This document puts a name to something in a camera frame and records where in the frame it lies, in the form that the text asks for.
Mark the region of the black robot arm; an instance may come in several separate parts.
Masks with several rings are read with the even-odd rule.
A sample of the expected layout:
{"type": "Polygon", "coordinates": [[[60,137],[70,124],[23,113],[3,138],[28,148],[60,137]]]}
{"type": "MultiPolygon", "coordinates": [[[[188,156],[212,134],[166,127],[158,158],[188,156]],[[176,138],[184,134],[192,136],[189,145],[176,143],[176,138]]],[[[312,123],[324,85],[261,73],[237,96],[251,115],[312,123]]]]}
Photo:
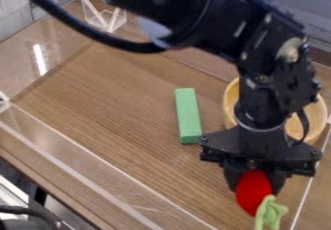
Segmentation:
{"type": "Polygon", "coordinates": [[[261,170],[273,192],[287,178],[314,176],[322,152],[286,132],[291,116],[318,100],[308,36],[303,24],[269,0],[105,0],[134,13],[149,38],[118,38],[90,27],[52,0],[31,0],[76,32],[114,48],[160,53],[194,47],[228,60],[239,70],[233,128],[205,134],[201,158],[224,169],[231,188],[244,172],[261,170]]]}

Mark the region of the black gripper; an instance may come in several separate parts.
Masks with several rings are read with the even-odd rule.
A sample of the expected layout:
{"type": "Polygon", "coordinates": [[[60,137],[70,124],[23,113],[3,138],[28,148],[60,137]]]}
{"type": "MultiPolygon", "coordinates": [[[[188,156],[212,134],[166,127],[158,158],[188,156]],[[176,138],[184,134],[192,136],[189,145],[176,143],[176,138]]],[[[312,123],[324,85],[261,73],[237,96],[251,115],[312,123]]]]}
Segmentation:
{"type": "Polygon", "coordinates": [[[273,195],[279,195],[287,176],[315,174],[315,165],[322,152],[295,139],[284,128],[253,131],[240,126],[201,136],[201,159],[216,161],[224,168],[224,177],[231,191],[236,191],[239,178],[249,169],[268,172],[273,195]]]}

